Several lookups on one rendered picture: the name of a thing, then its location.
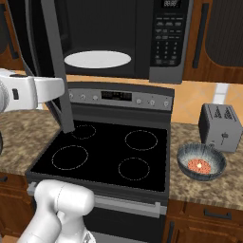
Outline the brown drawer front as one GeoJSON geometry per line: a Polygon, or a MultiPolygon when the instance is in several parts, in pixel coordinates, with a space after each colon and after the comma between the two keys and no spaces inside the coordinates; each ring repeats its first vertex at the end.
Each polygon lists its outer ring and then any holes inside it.
{"type": "Polygon", "coordinates": [[[28,188],[28,182],[25,176],[8,174],[0,172],[0,177],[7,176],[7,182],[0,182],[0,188],[11,188],[25,191],[28,188]]]}
{"type": "Polygon", "coordinates": [[[219,223],[243,229],[243,211],[235,209],[170,199],[168,202],[167,214],[169,216],[175,216],[183,219],[192,219],[207,223],[219,223]],[[231,213],[232,220],[205,216],[203,213],[204,209],[207,209],[210,213],[221,215],[231,213]]]}

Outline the round reddish waffle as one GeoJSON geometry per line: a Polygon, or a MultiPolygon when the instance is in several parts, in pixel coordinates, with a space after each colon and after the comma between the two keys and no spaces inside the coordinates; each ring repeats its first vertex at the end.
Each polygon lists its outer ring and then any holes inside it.
{"type": "Polygon", "coordinates": [[[196,173],[208,175],[211,172],[211,165],[203,159],[190,159],[188,168],[196,173]]]}

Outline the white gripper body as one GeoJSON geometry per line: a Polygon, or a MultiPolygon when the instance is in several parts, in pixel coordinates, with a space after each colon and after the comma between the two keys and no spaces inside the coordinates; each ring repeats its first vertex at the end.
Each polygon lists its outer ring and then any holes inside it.
{"type": "Polygon", "coordinates": [[[62,78],[35,77],[36,103],[46,103],[65,94],[65,83],[62,78]]]}

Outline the black and grey stove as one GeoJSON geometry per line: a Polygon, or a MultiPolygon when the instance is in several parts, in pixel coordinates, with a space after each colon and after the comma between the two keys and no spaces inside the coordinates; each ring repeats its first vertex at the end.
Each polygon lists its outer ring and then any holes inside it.
{"type": "MultiPolygon", "coordinates": [[[[27,169],[28,182],[58,179],[84,186],[95,196],[159,202],[167,207],[174,90],[74,82],[68,93],[74,95],[69,99],[75,129],[55,134],[27,169]]],[[[165,215],[151,217],[99,207],[84,219],[97,243],[161,243],[164,221],[165,215]]]]}

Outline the dark microwave door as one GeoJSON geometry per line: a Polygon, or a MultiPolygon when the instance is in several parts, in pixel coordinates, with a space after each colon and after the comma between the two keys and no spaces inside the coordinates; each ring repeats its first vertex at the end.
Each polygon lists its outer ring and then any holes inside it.
{"type": "Polygon", "coordinates": [[[65,94],[46,106],[65,133],[74,130],[64,56],[54,0],[7,0],[24,70],[30,76],[62,78],[65,94]]]}

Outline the white microwave turntable plate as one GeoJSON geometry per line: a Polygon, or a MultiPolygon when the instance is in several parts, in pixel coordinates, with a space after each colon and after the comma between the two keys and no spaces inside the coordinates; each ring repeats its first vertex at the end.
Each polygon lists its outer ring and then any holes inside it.
{"type": "Polygon", "coordinates": [[[90,50],[69,54],[65,57],[67,65],[80,68],[111,68],[126,65],[131,61],[128,54],[111,50],[90,50]]]}

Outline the black and grey microwave oven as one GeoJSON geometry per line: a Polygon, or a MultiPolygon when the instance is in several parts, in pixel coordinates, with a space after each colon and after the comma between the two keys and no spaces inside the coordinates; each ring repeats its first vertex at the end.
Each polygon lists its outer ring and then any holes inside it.
{"type": "Polygon", "coordinates": [[[111,68],[80,68],[73,75],[182,82],[194,0],[54,0],[65,57],[90,50],[128,54],[111,68]]]}

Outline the blue-grey ribbed bowl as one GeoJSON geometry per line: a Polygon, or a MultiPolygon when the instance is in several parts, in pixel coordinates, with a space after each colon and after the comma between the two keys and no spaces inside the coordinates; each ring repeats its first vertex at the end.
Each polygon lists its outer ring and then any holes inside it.
{"type": "Polygon", "coordinates": [[[226,160],[223,154],[212,146],[201,143],[186,143],[178,148],[178,166],[189,178],[201,181],[209,181],[222,175],[226,168],[226,160]],[[203,159],[211,165],[211,172],[208,175],[196,173],[188,168],[190,159],[203,159]]]}

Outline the grey toaster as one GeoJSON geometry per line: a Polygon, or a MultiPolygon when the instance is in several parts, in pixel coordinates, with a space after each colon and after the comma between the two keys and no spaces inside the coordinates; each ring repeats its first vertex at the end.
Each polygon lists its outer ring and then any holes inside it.
{"type": "Polygon", "coordinates": [[[236,151],[243,132],[234,108],[215,103],[204,103],[201,106],[198,129],[202,143],[228,153],[236,151]]]}

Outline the brown cupboard door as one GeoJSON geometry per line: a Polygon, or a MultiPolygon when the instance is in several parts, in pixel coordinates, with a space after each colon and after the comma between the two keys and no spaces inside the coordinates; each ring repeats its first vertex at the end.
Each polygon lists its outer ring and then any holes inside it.
{"type": "Polygon", "coordinates": [[[243,243],[239,227],[174,217],[166,218],[162,243],[167,243],[170,221],[175,222],[171,243],[243,243]]]}
{"type": "Polygon", "coordinates": [[[19,58],[12,59],[10,55],[9,50],[9,44],[6,38],[6,35],[3,31],[3,24],[0,20],[0,67],[6,68],[6,69],[13,69],[13,70],[23,70],[23,62],[20,57],[20,50],[17,43],[17,38],[14,32],[13,23],[10,18],[10,12],[7,0],[0,0],[0,4],[5,4],[6,12],[5,17],[7,20],[8,28],[9,28],[9,34],[13,43],[14,50],[18,52],[19,58]]]}
{"type": "Polygon", "coordinates": [[[0,189],[0,234],[19,237],[33,217],[31,197],[21,190],[0,189]]]}
{"type": "Polygon", "coordinates": [[[243,84],[243,0],[194,0],[183,79],[243,84]],[[208,16],[198,68],[192,68],[203,3],[208,16]]]}

